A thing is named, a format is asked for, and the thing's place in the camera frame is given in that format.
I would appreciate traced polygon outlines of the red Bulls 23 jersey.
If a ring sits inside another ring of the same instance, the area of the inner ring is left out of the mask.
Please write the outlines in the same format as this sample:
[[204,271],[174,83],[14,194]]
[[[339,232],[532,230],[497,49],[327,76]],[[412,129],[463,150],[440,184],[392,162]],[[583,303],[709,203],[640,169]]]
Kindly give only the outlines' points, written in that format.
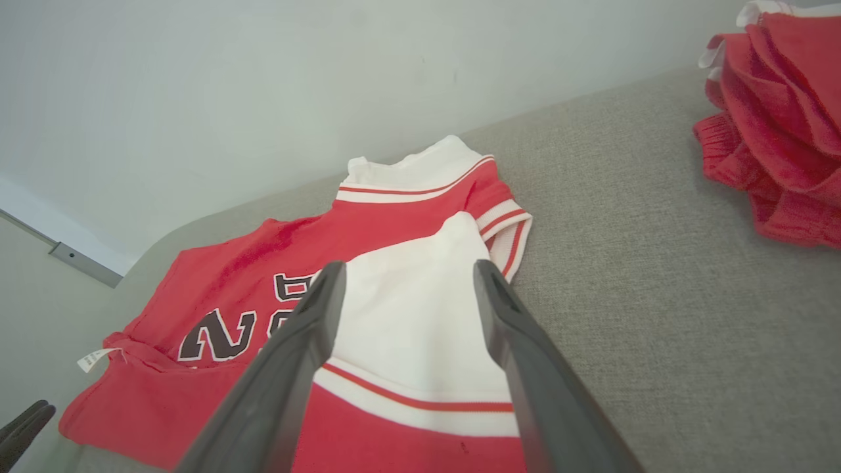
[[525,473],[474,264],[509,281],[532,226],[492,156],[446,137],[393,165],[356,158],[327,213],[181,251],[60,433],[171,470],[322,267],[345,261],[331,358],[292,473]]

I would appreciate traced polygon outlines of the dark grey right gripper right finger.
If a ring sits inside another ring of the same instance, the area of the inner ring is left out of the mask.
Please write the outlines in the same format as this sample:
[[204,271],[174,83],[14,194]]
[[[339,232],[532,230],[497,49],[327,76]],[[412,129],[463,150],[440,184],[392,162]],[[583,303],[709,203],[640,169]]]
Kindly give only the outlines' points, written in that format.
[[487,351],[507,375],[528,473],[644,473],[498,267],[478,260],[472,278]]

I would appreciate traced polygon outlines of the red shorts with white stripe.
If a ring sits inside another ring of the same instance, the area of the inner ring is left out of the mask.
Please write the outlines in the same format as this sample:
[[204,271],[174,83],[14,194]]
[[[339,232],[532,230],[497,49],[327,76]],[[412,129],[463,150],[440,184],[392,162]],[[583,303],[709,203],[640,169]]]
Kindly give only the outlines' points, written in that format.
[[841,250],[841,3],[749,0],[737,25],[698,62],[703,173],[748,195],[762,236]]

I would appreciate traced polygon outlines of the grey metal wall rail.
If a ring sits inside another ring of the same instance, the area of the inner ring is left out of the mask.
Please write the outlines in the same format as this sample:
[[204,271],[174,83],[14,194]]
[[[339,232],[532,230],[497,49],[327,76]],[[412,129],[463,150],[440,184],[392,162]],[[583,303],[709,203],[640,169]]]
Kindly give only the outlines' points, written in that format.
[[63,261],[63,263],[73,267],[73,269],[84,273],[84,275],[90,276],[92,279],[102,282],[109,288],[115,288],[121,281],[123,281],[124,277],[119,275],[117,272],[114,272],[114,270],[109,269],[92,258],[88,258],[87,255],[82,254],[82,252],[79,252],[69,245],[66,245],[66,243],[60,242],[59,240],[53,240],[44,233],[40,233],[40,231],[30,227],[30,225],[24,223],[21,219],[15,218],[5,210],[0,209],[0,217],[48,244],[50,246],[50,252],[48,252],[48,254],[59,261]]

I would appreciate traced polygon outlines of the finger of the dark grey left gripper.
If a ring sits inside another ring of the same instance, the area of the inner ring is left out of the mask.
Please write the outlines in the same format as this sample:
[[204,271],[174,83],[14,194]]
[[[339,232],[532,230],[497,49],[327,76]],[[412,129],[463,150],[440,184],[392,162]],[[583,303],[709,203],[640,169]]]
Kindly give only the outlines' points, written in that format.
[[33,403],[0,428],[0,473],[10,473],[56,412],[50,403]]
[[50,422],[50,403],[39,400],[0,428],[0,443],[32,443]]

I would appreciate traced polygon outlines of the grey fabric sofa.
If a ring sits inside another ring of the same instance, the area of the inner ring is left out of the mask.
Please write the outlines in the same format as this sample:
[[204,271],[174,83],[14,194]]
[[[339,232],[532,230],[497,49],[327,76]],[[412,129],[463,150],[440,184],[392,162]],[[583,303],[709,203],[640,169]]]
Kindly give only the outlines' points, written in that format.
[[[514,287],[647,472],[841,473],[841,251],[759,236],[748,199],[703,177],[704,78],[646,78],[462,139],[498,156],[535,215]],[[71,356],[138,315],[177,250],[323,212],[346,176],[328,169],[172,231],[117,288],[48,275],[63,264],[46,255],[15,267],[27,284],[0,294],[0,355],[23,367],[0,375],[0,419],[45,398],[60,417],[104,371]]]

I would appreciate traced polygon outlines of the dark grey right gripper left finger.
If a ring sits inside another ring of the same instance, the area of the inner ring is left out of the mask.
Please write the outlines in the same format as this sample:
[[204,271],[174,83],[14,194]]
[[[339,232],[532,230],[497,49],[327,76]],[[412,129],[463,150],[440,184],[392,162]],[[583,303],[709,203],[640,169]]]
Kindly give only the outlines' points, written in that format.
[[328,263],[175,473],[291,473],[313,377],[331,357],[345,290],[345,263]]

